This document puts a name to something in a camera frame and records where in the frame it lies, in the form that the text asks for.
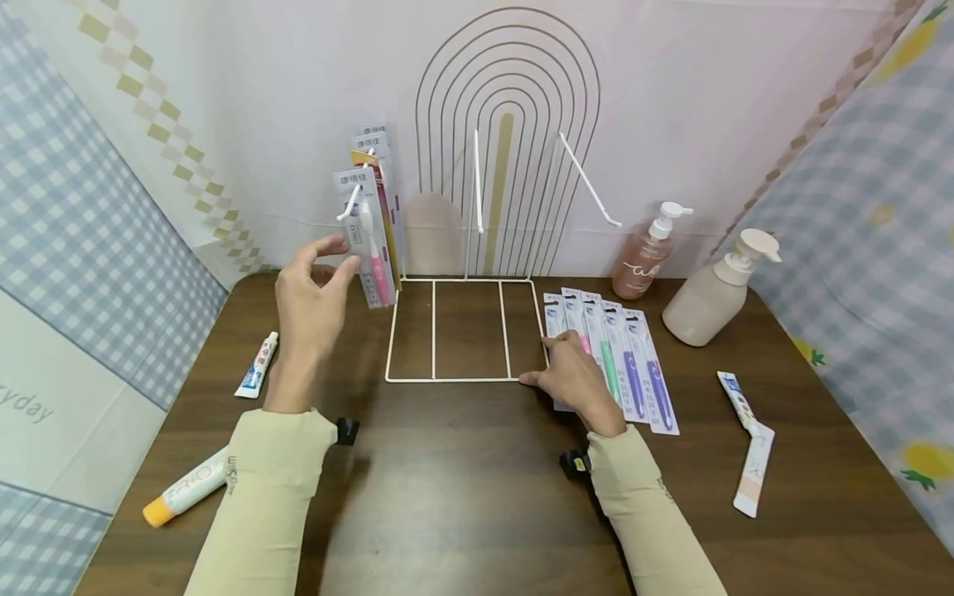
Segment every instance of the wooden table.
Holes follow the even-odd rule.
[[[260,406],[232,393],[278,329],[274,280],[247,278],[229,297],[77,594],[182,593],[220,493],[157,530],[140,510]],[[611,295],[601,279],[545,278],[536,287],[561,285]],[[694,349],[659,318],[678,285],[659,280],[636,306],[650,315],[682,435],[641,428],[729,594],[954,594],[954,562],[764,303],[750,294],[716,340]],[[505,286],[518,373],[542,356],[528,286]],[[429,284],[402,293],[395,376],[429,376],[429,305]],[[586,486],[557,465],[584,444],[580,425],[516,383],[384,383],[389,323],[389,311],[368,312],[352,287],[318,406],[362,429],[355,447],[328,454],[298,593],[632,593],[612,530]],[[439,285],[437,341],[440,375],[503,376],[496,284]],[[756,520],[732,507],[748,437],[716,370],[738,374],[757,416],[778,433]]]

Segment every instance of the pump bottle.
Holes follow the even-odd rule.
[[[735,250],[686,279],[663,311],[663,323],[683,343],[709,343],[742,310],[749,277],[762,257],[781,262],[778,241],[755,228],[742,230]]]
[[[612,274],[612,290],[617,296],[633,300],[646,294],[662,261],[673,251],[673,220],[692,212],[679,203],[666,201],[653,223],[640,226],[627,236]]]

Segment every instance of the pink pump bottle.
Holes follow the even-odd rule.
[[[646,294],[659,266],[673,250],[673,220],[690,215],[693,209],[666,201],[659,208],[659,216],[626,236],[612,273],[612,290],[624,300],[634,300]]]

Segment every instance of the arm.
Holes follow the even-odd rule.
[[[295,593],[308,506],[338,428],[312,407],[318,379],[344,325],[350,257],[324,285],[317,257],[345,252],[330,236],[301,248],[276,282],[280,348],[261,410],[238,421],[226,458],[226,487],[198,555],[186,596],[290,596]]]
[[[702,546],[662,483],[653,454],[607,391],[575,331],[544,338],[550,368],[523,384],[569,406],[590,430],[592,482],[623,545],[639,596],[725,596]]]
[[[295,593],[305,516],[337,438],[314,410],[242,415],[229,441],[225,496],[186,596]]]
[[[623,546],[639,596],[725,596],[706,553],[632,426],[590,432],[593,489]]]

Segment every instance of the yellow cap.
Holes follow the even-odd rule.
[[[162,497],[159,497],[142,509],[142,517],[146,518],[146,522],[152,527],[160,527],[161,525],[165,525],[166,522],[173,519],[175,516],[176,514],[173,513],[173,510],[169,508],[169,505],[163,501]]]

